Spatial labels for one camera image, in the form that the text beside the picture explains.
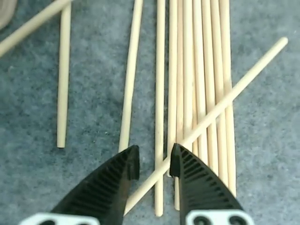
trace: carpet surface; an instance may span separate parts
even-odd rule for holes
[[[50,2],[20,0],[0,40]],[[73,3],[63,150],[56,148],[60,17],[0,59],[0,224],[50,210],[117,153],[132,10],[133,0]],[[233,84],[280,37],[290,40],[234,102],[238,200],[257,224],[300,221],[299,10],[298,0],[231,0]],[[141,151],[139,184],[154,168],[155,42],[156,1],[145,0],[130,132]],[[152,189],[124,224],[179,225],[172,185],[165,177],[162,217],[154,216]]]

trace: wooden rod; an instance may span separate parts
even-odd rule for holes
[[[164,80],[165,80],[165,0],[157,0],[156,96],[155,96],[155,168],[164,160]],[[164,213],[163,174],[155,185],[155,215]]]
[[[178,0],[176,142],[183,140],[183,0]],[[175,177],[174,206],[180,209],[179,179]]]
[[[183,1],[183,135],[193,129],[193,2]],[[187,147],[192,150],[192,143]]]
[[[205,96],[206,111],[209,113],[215,106],[215,81],[214,81],[214,62],[212,49],[211,33],[211,13],[210,0],[202,1],[202,25],[203,25],[203,48],[204,48],[204,78],[205,78]],[[208,159],[209,166],[213,172],[218,175],[218,142],[216,122],[207,128]]]
[[[193,129],[195,129],[198,124],[197,114],[197,95],[195,85],[193,85]],[[193,142],[193,154],[199,157],[198,138]]]
[[[168,88],[168,134],[167,154],[171,155],[176,142],[176,101],[177,101],[177,0],[169,6],[169,88]]]
[[[229,5],[229,0],[219,0],[219,3],[220,3],[224,93],[227,94],[232,89],[230,5]],[[232,194],[236,196],[236,163],[235,163],[234,119],[233,119],[232,104],[230,104],[225,109],[225,119],[226,119],[228,186]]]
[[[120,131],[120,143],[119,152],[128,148],[129,134],[130,134],[130,122],[131,122],[131,108],[132,98],[135,86],[135,69],[136,58],[139,46],[140,27],[142,20],[143,0],[135,0],[133,9],[131,33],[129,41],[129,51],[127,57],[127,69],[125,78],[125,91],[123,102],[123,113]]]
[[[221,46],[221,27],[219,1],[210,0],[211,21],[212,21],[212,42],[215,74],[215,94],[216,103],[222,100],[224,96],[223,82],[223,62]],[[225,112],[222,112],[217,120],[217,147],[219,162],[219,178],[228,186],[228,167],[227,167],[227,143],[226,143],[226,121]]]
[[[194,57],[195,57],[195,87],[197,118],[201,121],[206,116],[205,79],[204,79],[204,55],[203,55],[203,29],[201,2],[193,0],[193,25],[194,25]],[[208,165],[207,131],[198,138],[198,156]]]
[[[57,147],[66,146],[68,120],[68,88],[70,68],[71,3],[61,12],[60,18],[60,62],[57,100]]]

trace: gray carpet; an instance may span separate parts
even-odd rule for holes
[[[20,0],[0,40],[50,2]],[[117,153],[132,9],[133,0],[73,4],[64,150],[55,147],[59,17],[0,59],[0,224],[50,210]],[[290,39],[234,103],[238,199],[257,224],[300,221],[299,10],[298,0],[231,1],[234,84],[281,36]],[[155,31],[156,1],[145,0],[130,135],[141,150],[140,183],[154,166]],[[171,179],[165,186],[161,218],[151,190],[124,224],[178,225]]]

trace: wooden stick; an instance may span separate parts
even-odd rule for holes
[[[164,160],[165,0],[157,0],[155,168]],[[155,184],[155,215],[164,213],[163,174]]]
[[[132,16],[131,33],[129,41],[129,51],[127,57],[127,69],[124,91],[123,114],[121,122],[119,152],[128,148],[130,122],[131,122],[131,107],[133,91],[135,86],[135,69],[137,50],[139,46],[140,27],[142,20],[143,0],[135,0],[135,6]]]
[[[51,17],[59,13],[73,0],[55,0],[33,18],[24,23],[19,29],[0,42],[0,57],[24,40],[29,34],[43,25]]]
[[[178,0],[176,142],[183,140],[183,0]],[[180,209],[179,179],[175,177],[174,206]]]
[[[60,67],[57,101],[57,147],[66,145],[68,117],[68,83],[70,67],[71,3],[61,12],[60,19]]]
[[[197,125],[191,134],[185,138],[181,145],[187,146],[195,141],[200,134],[213,122],[224,109],[232,104],[232,101],[259,75],[259,73],[271,62],[271,60],[286,46],[288,39],[282,37],[270,50],[244,75],[244,77],[234,86],[234,88],[224,96],[224,98],[216,104],[216,106],[205,116],[205,118]],[[128,198],[125,207],[126,215],[141,198],[153,187],[153,185],[167,172],[170,168],[170,157],[167,157],[148,179]]]
[[[193,2],[183,1],[183,135],[193,129]],[[192,143],[187,149],[192,150]]]
[[[204,56],[203,56],[203,30],[201,2],[193,1],[193,24],[194,24],[194,57],[195,57],[195,87],[197,118],[201,121],[206,116],[205,79],[204,79]],[[204,131],[198,138],[198,156],[208,165],[207,132]]]
[[[218,103],[219,101],[222,100],[224,96],[219,1],[210,0],[210,7],[211,7],[211,21],[212,21],[214,72],[215,72],[215,93],[216,93],[216,102]],[[225,112],[221,113],[218,118],[217,147],[218,147],[218,160],[219,160],[219,165],[218,165],[219,178],[223,181],[223,183],[226,186],[228,186]]]
[[[169,13],[169,93],[167,153],[170,156],[176,142],[176,91],[177,91],[177,0],[170,1]]]
[[[193,85],[193,129],[196,128],[197,124],[198,124],[198,119],[197,119],[197,96],[196,96],[196,87],[195,87],[195,83]],[[193,154],[197,157],[199,157],[199,146],[198,146],[198,138],[193,142]]]
[[[231,81],[231,43],[230,43],[230,7],[229,0],[220,0],[220,21],[222,39],[222,60],[224,92],[229,93],[232,89]],[[232,194],[236,196],[236,165],[235,165],[235,141],[233,105],[225,109],[226,118],[226,141],[227,141],[227,165],[228,186]]]
[[[202,1],[202,24],[203,24],[203,48],[204,48],[204,71],[206,111],[209,113],[215,106],[215,81],[212,50],[210,0]],[[213,121],[207,128],[208,159],[209,166],[218,175],[218,143],[216,122]]]

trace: bundle of dowels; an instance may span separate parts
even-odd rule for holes
[[[57,145],[65,146],[71,1],[55,0],[0,42],[0,57],[55,14],[61,14]],[[163,214],[163,175],[174,143],[205,162],[236,195],[233,100],[285,47],[286,37],[232,88],[229,0],[170,0],[167,152],[164,159],[165,0],[157,0],[155,170],[128,198],[127,214],[155,185],[155,214]],[[143,0],[135,0],[127,60],[119,151],[128,147]],[[178,180],[175,208],[179,210]]]

